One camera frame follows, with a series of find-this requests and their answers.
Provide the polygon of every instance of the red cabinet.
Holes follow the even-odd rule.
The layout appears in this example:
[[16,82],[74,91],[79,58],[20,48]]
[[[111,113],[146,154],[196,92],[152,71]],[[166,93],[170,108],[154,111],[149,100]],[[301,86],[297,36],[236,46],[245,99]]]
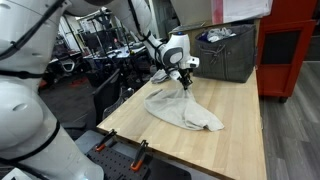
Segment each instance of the red cabinet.
[[282,102],[292,95],[315,26],[311,20],[315,4],[315,0],[274,0],[271,15],[262,18],[257,62],[259,95],[282,97]]

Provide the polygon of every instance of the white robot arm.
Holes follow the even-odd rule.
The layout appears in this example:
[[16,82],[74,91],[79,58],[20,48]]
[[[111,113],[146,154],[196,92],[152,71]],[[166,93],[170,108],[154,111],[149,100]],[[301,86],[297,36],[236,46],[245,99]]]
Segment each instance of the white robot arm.
[[145,0],[87,0],[95,5],[104,4],[113,14],[133,32],[147,47],[151,57],[161,63],[174,80],[179,80],[184,89],[192,83],[188,68],[197,68],[199,59],[190,56],[188,35],[172,35],[167,44],[156,40],[148,29],[151,23],[151,12]]
[[185,69],[197,67],[187,35],[161,44],[147,29],[151,13],[144,0],[0,0],[0,163],[42,179],[103,179],[101,167],[76,147],[38,97],[60,17],[84,16],[106,6],[184,88]]

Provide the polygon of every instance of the wooden table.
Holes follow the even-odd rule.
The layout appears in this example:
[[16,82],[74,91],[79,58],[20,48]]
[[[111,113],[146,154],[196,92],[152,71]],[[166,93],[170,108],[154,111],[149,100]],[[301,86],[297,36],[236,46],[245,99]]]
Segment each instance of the wooden table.
[[192,77],[196,101],[213,112],[225,128],[191,131],[169,124],[144,109],[144,99],[157,89],[182,88],[179,82],[144,85],[98,128],[115,129],[132,142],[149,142],[155,152],[223,179],[264,180],[266,168],[255,71],[247,83]]

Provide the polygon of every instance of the gray bin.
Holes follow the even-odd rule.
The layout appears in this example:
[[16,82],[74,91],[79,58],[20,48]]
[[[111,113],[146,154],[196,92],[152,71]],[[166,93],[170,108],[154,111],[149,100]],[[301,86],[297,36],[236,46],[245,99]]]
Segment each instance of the gray bin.
[[240,25],[229,27],[236,36],[214,43],[195,39],[195,56],[200,65],[193,69],[193,75],[245,83],[255,66],[255,26]]

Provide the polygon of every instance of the black chair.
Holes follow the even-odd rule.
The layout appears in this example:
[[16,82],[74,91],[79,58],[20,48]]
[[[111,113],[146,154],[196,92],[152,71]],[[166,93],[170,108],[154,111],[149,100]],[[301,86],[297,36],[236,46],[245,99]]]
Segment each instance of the black chair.
[[122,93],[120,76],[120,70],[117,69],[92,93],[95,108],[89,111],[84,121],[61,124],[73,139],[77,139],[87,130],[96,130],[96,126],[103,119],[117,109],[125,98],[133,94],[130,88]]
[[61,53],[55,56],[61,65],[61,68],[65,73],[71,73],[76,65],[76,63],[70,58],[68,53]]

